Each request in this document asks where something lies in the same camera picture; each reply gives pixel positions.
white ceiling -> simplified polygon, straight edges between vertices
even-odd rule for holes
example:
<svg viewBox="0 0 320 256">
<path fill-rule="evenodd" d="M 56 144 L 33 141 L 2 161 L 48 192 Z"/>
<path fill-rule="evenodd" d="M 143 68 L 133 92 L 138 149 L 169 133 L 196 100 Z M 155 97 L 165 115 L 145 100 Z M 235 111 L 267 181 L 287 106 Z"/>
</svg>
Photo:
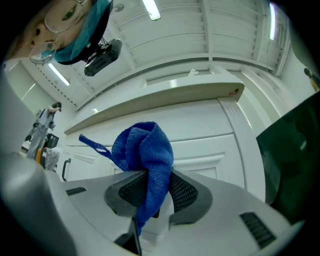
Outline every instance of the white ceiling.
<svg viewBox="0 0 320 256">
<path fill-rule="evenodd" d="M 265 0 L 155 2 L 161 19 L 151 21 L 142 0 L 114 0 L 114 6 L 122 3 L 124 9 L 112 12 L 104 37 L 121 39 L 122 51 L 117 61 L 96 76 L 84 75 L 84 62 L 54 63 L 70 86 L 47 65 L 33 67 L 31 75 L 41 72 L 48 84 L 80 108 L 117 81 L 173 61 L 222 58 L 281 72 L 289 41 L 288 22 L 277 12 L 277 32 L 275 40 L 270 40 L 270 10 Z"/>
</svg>

white ledge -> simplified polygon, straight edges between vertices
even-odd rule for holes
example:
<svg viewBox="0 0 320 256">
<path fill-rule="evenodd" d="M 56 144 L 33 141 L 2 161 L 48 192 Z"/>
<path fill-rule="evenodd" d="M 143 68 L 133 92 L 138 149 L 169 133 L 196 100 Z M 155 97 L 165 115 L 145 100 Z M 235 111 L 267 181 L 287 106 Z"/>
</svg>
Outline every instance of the white ledge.
<svg viewBox="0 0 320 256">
<path fill-rule="evenodd" d="M 155 83 L 121 95 L 118 101 L 112 100 L 110 106 L 74 123 L 64 133 L 69 135 L 110 119 L 174 104 L 223 97 L 233 97 L 238 101 L 244 87 L 240 79 L 228 72 L 193 75 Z"/>
</svg>

glass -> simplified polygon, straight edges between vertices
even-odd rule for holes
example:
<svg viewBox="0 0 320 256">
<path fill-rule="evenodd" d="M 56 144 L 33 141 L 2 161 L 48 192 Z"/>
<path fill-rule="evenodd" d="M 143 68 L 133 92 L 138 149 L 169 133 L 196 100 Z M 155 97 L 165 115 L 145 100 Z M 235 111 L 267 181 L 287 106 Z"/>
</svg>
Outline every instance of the glass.
<svg viewBox="0 0 320 256">
<path fill-rule="evenodd" d="M 34 64 L 50 62 L 56 52 L 59 35 L 71 29 L 84 14 L 84 3 L 87 0 L 55 1 L 44 18 L 46 28 L 56 34 L 56 39 L 36 45 L 30 52 L 30 60 Z"/>
</svg>

teal fabric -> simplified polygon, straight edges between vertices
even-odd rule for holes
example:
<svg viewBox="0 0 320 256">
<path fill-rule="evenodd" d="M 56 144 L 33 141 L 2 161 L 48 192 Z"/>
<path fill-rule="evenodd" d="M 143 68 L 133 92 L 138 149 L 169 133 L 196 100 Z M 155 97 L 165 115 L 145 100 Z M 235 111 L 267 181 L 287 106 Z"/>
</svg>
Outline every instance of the teal fabric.
<svg viewBox="0 0 320 256">
<path fill-rule="evenodd" d="M 89 44 L 90 38 L 95 32 L 98 23 L 112 0 L 97 0 L 91 7 L 80 32 L 80 35 L 68 46 L 57 50 L 54 59 L 57 62 L 72 61 Z"/>
</svg>

blue towel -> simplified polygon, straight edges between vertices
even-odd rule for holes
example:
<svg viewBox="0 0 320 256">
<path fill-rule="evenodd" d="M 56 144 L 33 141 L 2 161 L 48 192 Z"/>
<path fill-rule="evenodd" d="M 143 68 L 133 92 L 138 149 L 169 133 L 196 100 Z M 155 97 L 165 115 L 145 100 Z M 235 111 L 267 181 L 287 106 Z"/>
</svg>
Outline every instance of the blue towel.
<svg viewBox="0 0 320 256">
<path fill-rule="evenodd" d="M 79 141 L 111 159 L 123 171 L 148 170 L 146 197 L 137 211 L 138 233 L 160 209 L 169 191 L 174 154 L 170 142 L 155 122 L 139 122 L 116 138 L 111 152 L 82 134 Z"/>
</svg>

